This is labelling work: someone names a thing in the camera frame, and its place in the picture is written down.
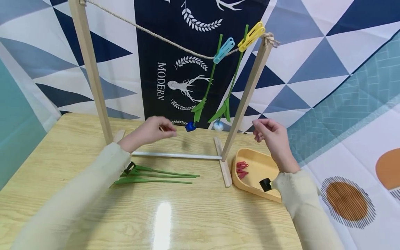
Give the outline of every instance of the wrist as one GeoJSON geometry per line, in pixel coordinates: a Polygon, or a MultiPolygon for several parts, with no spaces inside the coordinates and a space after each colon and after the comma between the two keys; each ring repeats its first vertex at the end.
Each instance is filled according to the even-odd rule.
{"type": "Polygon", "coordinates": [[[132,134],[125,136],[117,144],[128,153],[132,153],[142,146],[132,134]]]}
{"type": "Polygon", "coordinates": [[[300,171],[300,166],[298,165],[294,156],[290,154],[285,154],[284,156],[277,157],[275,161],[278,169],[281,173],[296,173],[300,171]]]}

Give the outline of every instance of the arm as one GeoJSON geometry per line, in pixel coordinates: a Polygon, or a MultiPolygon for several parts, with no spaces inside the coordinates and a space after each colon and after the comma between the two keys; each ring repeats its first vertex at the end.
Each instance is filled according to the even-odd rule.
{"type": "Polygon", "coordinates": [[[286,128],[271,119],[253,122],[255,140],[265,140],[280,173],[272,187],[292,217],[304,250],[341,250],[342,242],[318,199],[318,188],[308,172],[300,170],[290,147],[286,128]]]}
{"type": "Polygon", "coordinates": [[[22,229],[12,250],[63,249],[86,208],[119,179],[130,153],[143,144],[176,136],[164,117],[151,117],[117,143],[106,146],[82,173],[56,193],[22,229]]]}

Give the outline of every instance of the yellow clothespin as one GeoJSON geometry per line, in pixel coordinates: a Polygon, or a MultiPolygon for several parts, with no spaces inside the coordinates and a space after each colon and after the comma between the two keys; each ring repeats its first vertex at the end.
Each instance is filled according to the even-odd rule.
{"type": "Polygon", "coordinates": [[[241,40],[238,44],[239,51],[244,52],[253,42],[255,42],[262,34],[265,28],[262,22],[256,23],[254,27],[247,33],[246,39],[241,40]]]}

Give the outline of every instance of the teal fabric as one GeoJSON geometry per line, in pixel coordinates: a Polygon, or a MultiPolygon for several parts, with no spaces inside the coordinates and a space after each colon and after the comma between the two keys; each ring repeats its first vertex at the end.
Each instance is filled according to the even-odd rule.
{"type": "Polygon", "coordinates": [[[0,190],[46,135],[0,60],[0,190]]]}
{"type": "Polygon", "coordinates": [[[395,105],[392,100],[400,100],[399,94],[400,33],[330,96],[288,128],[294,157],[300,165],[307,164],[356,132],[350,128],[370,114],[381,113],[389,104],[395,105]]]}

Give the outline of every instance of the hand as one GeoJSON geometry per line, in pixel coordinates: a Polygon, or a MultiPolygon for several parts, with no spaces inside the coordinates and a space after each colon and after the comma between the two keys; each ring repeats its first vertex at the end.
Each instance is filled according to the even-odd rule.
{"type": "Polygon", "coordinates": [[[280,172],[296,173],[300,170],[290,150],[288,133],[284,126],[271,119],[258,119],[253,121],[253,125],[256,128],[253,132],[254,140],[265,140],[280,172]]]}
{"type": "Polygon", "coordinates": [[[177,136],[176,128],[170,120],[162,116],[152,116],[136,130],[122,138],[118,144],[126,152],[132,153],[145,144],[175,136],[177,136]]]}

